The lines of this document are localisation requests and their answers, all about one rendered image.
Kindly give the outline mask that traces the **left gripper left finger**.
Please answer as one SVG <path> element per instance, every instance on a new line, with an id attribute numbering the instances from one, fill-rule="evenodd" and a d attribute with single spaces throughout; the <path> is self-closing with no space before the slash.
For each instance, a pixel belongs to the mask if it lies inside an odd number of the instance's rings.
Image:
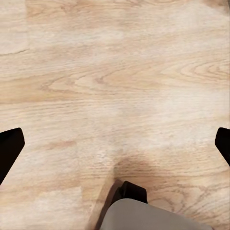
<path id="1" fill-rule="evenodd" d="M 25 146 L 20 127 L 0 133 L 0 185 Z"/>

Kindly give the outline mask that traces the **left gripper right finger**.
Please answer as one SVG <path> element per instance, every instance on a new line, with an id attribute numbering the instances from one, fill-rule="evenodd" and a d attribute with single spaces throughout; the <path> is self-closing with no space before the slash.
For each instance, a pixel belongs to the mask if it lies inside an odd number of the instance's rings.
<path id="1" fill-rule="evenodd" d="M 230 129 L 218 128 L 215 145 L 230 166 Z"/>

